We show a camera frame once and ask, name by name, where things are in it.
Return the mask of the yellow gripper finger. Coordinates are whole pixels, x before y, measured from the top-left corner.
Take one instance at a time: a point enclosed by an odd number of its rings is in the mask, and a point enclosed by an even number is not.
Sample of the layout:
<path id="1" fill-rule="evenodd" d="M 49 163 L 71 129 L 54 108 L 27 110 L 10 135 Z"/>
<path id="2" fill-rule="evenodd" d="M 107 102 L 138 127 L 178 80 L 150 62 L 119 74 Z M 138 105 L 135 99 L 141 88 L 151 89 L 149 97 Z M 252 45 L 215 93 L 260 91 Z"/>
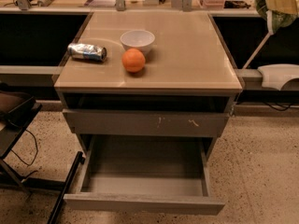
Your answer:
<path id="1" fill-rule="evenodd" d="M 299 0 L 265 0 L 268 9 L 291 15 L 299 13 Z"/>

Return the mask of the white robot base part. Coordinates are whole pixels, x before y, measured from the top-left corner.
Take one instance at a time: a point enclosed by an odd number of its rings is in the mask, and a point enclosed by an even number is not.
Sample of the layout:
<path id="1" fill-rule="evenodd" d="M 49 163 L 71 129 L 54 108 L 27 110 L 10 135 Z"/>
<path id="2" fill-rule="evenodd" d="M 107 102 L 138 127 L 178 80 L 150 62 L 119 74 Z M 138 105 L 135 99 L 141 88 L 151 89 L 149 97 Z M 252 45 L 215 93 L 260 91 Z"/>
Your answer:
<path id="1" fill-rule="evenodd" d="M 299 78 L 299 65 L 297 64 L 269 64 L 260 66 L 258 71 L 262 74 L 262 87 L 280 91 L 289 81 Z"/>

